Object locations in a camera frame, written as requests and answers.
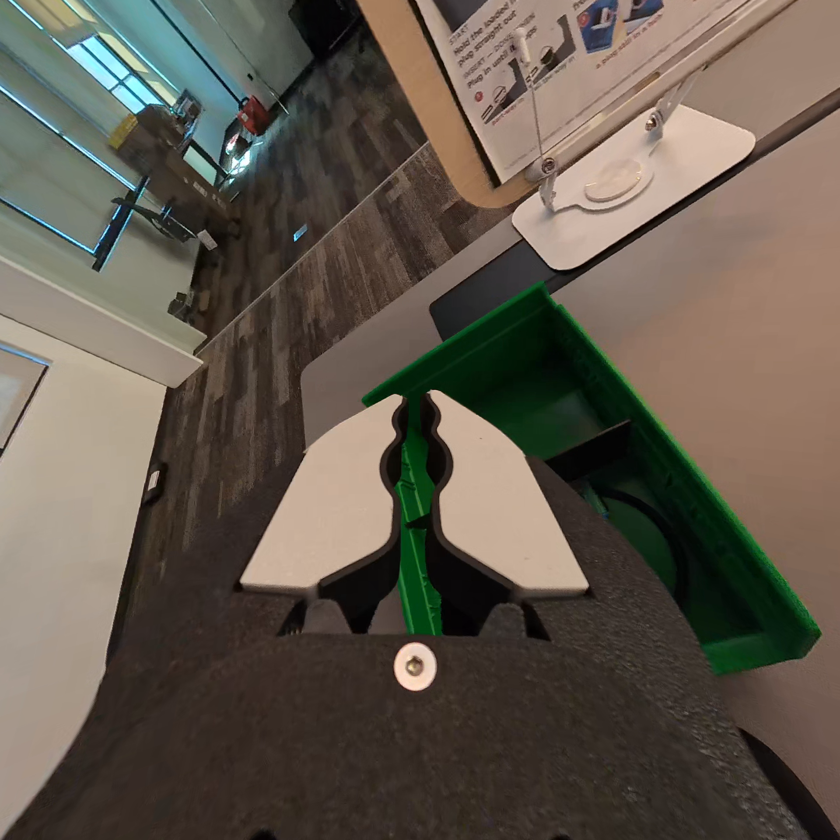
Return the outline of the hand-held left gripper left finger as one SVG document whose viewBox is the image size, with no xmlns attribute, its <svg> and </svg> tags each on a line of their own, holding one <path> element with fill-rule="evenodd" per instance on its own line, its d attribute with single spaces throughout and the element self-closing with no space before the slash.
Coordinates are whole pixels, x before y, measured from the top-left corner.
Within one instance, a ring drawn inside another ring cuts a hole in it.
<svg viewBox="0 0 840 840">
<path fill-rule="evenodd" d="M 408 402 L 364 409 L 308 447 L 239 580 L 298 597 L 384 597 L 400 573 Z"/>
</svg>

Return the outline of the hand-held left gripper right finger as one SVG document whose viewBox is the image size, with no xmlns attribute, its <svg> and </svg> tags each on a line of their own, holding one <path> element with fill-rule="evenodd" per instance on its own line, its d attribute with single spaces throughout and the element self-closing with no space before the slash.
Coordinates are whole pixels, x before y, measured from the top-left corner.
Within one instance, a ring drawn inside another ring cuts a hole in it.
<svg viewBox="0 0 840 840">
<path fill-rule="evenodd" d="M 423 395 L 430 525 L 449 559 L 514 601 L 586 594 L 590 585 L 524 452 L 492 423 L 439 390 Z"/>
</svg>

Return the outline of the green plastic bin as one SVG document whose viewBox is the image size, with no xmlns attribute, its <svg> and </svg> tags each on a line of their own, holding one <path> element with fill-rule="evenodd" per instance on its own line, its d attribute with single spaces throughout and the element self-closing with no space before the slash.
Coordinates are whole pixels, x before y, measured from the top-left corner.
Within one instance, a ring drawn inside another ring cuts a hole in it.
<svg viewBox="0 0 840 840">
<path fill-rule="evenodd" d="M 539 283 L 365 393 L 439 390 L 545 462 L 633 421 L 627 456 L 571 485 L 642 555 L 728 675 L 803 658 L 822 632 L 695 461 Z"/>
</svg>

